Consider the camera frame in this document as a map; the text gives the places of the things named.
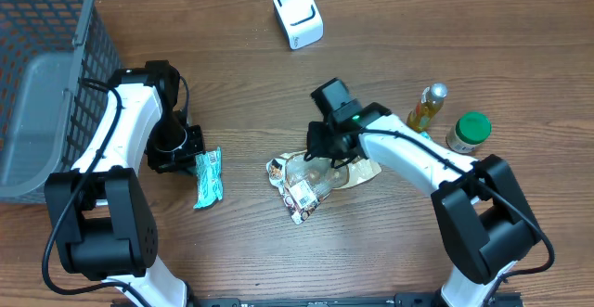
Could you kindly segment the teal snack wrapper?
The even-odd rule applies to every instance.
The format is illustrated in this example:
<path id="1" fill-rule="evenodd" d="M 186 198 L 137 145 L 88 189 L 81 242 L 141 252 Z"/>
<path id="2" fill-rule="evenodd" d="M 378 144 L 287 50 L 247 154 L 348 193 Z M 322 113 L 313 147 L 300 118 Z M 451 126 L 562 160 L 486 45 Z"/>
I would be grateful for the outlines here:
<path id="1" fill-rule="evenodd" d="M 223 200 L 222 151 L 207 151 L 195 157 L 197 176 L 197 201 L 194 210 L 206 210 Z"/>

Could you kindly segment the brown pantree snack bag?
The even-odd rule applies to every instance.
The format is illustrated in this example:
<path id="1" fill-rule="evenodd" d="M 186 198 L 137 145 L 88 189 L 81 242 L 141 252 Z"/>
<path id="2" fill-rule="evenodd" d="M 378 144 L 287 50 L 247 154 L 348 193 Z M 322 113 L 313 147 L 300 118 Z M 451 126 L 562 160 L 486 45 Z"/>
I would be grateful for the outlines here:
<path id="1" fill-rule="evenodd" d="M 305 222 L 333 190 L 351 188 L 381 172 L 372 160 L 355 159 L 339 169 L 330 159 L 304 160 L 305 151 L 283 153 L 266 164 L 268 179 L 278 189 L 293 222 Z"/>

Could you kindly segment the silver capped yellow drink bottle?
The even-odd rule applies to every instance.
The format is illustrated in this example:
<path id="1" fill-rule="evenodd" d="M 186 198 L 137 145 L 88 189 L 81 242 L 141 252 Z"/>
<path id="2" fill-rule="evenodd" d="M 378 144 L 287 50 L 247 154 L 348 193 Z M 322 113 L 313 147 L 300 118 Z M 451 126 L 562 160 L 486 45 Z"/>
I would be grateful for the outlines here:
<path id="1" fill-rule="evenodd" d="M 448 89 L 444 83 L 426 87 L 416 107 L 407 116 L 407 126 L 417 133 L 424 132 L 445 103 Z"/>

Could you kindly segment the green lidded jar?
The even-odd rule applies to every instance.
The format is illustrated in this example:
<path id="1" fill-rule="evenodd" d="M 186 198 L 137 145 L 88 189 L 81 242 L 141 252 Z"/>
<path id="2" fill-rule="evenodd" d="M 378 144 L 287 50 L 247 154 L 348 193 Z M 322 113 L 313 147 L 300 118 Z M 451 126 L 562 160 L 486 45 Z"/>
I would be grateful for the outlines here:
<path id="1" fill-rule="evenodd" d="M 470 111 L 458 119 L 445 140 L 453 151 L 467 154 L 478 148 L 491 132 L 489 119 L 481 112 Z"/>

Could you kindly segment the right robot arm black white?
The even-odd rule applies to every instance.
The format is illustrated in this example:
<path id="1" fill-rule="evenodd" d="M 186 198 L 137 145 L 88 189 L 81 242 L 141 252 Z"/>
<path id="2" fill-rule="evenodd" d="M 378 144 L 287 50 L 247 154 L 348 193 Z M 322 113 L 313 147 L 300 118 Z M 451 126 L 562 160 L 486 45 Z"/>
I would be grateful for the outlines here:
<path id="1" fill-rule="evenodd" d="M 397 293 L 396 306 L 521 306 L 500 285 L 520 272 L 515 264 L 543 241 L 509 164 L 496 155 L 460 155 L 407 127 L 389 109 L 362 106 L 334 78 L 311 94 L 323 119 L 310 122 L 307 160 L 337 167 L 370 159 L 400 174 L 430 197 L 445 251 L 453 264 L 436 292 Z"/>

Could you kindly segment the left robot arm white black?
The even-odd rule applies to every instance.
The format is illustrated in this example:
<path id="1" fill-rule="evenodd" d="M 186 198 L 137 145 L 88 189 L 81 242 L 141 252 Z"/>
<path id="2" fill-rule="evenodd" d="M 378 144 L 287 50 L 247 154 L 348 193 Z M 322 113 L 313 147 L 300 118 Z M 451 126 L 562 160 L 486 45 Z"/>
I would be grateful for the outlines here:
<path id="1" fill-rule="evenodd" d="M 135 306 L 198 305 L 158 255 L 157 224 L 138 181 L 142 159 L 156 173 L 196 170 L 201 128 L 176 108 L 186 80 L 169 61 L 152 60 L 82 83 L 106 93 L 108 105 L 82 156 L 45 182 L 45 285 L 65 296 L 116 288 Z"/>

